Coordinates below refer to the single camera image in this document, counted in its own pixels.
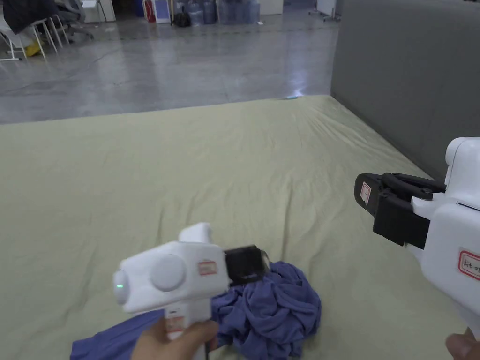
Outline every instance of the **label sticker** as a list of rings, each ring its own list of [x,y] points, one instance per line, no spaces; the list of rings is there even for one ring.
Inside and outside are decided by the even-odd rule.
[[[458,269],[461,273],[480,281],[480,255],[461,249]]]
[[[214,275],[217,273],[215,261],[201,261],[198,263],[200,276]]]
[[[372,192],[372,188],[367,185],[366,182],[363,182],[361,187],[360,197],[368,205],[368,200],[370,199],[370,193]]]
[[[184,319],[184,316],[165,318],[167,333],[176,333],[177,331],[185,330]]]
[[[167,334],[185,330],[185,306],[165,308],[165,322]]]

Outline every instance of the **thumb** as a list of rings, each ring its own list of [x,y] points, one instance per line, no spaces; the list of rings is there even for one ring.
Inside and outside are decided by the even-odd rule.
[[[218,333],[218,324],[214,321],[195,323],[190,326],[172,344],[177,347],[183,359],[191,359],[198,348],[212,340]]]
[[[445,344],[455,360],[480,360],[480,342],[467,335],[452,334]]]

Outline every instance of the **dark clothing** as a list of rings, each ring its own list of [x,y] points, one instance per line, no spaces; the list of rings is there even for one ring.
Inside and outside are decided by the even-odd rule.
[[[3,17],[15,34],[58,13],[54,0],[3,0]]]

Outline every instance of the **black bag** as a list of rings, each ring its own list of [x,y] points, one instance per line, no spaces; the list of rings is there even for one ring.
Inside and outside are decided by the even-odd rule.
[[[192,24],[190,15],[185,11],[185,6],[181,7],[181,12],[175,14],[173,17],[173,23],[178,27],[187,27]]]

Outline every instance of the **yellow object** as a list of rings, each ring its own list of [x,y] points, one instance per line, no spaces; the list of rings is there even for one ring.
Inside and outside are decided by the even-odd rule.
[[[40,52],[40,44],[38,41],[35,40],[35,42],[25,48],[25,53],[27,54],[27,57],[30,58]]]

